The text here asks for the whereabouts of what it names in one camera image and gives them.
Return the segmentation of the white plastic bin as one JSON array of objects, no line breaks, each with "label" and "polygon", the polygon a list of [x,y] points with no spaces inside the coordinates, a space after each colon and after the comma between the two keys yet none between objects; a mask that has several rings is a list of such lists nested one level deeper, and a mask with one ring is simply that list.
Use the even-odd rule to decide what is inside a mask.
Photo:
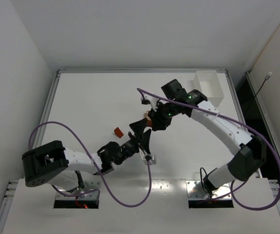
[{"label": "white plastic bin", "polygon": [[213,106],[221,104],[224,93],[215,70],[197,71],[192,83],[194,89],[203,93]]}]

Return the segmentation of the orange arch wood block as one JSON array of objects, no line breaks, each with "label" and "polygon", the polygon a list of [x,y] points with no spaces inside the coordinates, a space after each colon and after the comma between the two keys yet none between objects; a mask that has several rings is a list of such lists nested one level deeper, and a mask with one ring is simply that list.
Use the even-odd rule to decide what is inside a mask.
[{"label": "orange arch wood block", "polygon": [[147,126],[147,127],[152,127],[152,121],[151,121],[151,119],[149,118],[149,116],[146,116],[145,119],[147,120],[146,126]]}]

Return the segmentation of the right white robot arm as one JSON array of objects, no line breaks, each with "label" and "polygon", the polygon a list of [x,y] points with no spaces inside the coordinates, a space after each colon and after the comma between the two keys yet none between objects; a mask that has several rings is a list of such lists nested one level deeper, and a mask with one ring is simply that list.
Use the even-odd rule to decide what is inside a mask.
[{"label": "right white robot arm", "polygon": [[204,177],[204,191],[211,194],[233,180],[247,181],[266,162],[265,142],[219,117],[216,107],[199,90],[187,92],[176,79],[161,89],[171,102],[161,103],[159,98],[147,95],[142,97],[142,103],[151,106],[148,116],[153,131],[165,130],[178,114],[187,115],[205,126],[233,155],[227,164]]}]

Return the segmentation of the orange wedge wood block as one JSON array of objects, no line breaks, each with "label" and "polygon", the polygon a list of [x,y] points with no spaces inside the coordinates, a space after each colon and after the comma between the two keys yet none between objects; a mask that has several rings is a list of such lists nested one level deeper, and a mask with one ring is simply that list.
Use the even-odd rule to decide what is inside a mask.
[{"label": "orange wedge wood block", "polygon": [[118,137],[118,138],[122,138],[124,136],[123,132],[119,129],[119,127],[116,127],[114,129],[114,134]]}]

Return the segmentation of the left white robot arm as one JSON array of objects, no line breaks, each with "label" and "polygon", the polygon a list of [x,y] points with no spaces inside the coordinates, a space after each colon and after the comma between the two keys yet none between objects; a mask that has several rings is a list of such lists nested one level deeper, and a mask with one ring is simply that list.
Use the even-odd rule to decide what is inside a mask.
[{"label": "left white robot arm", "polygon": [[129,140],[122,145],[110,141],[96,153],[82,153],[65,147],[60,140],[54,140],[22,155],[25,185],[38,187],[51,184],[69,191],[83,188],[82,172],[104,176],[135,154],[140,154],[145,163],[154,159],[150,153],[151,130],[147,120],[130,124]]}]

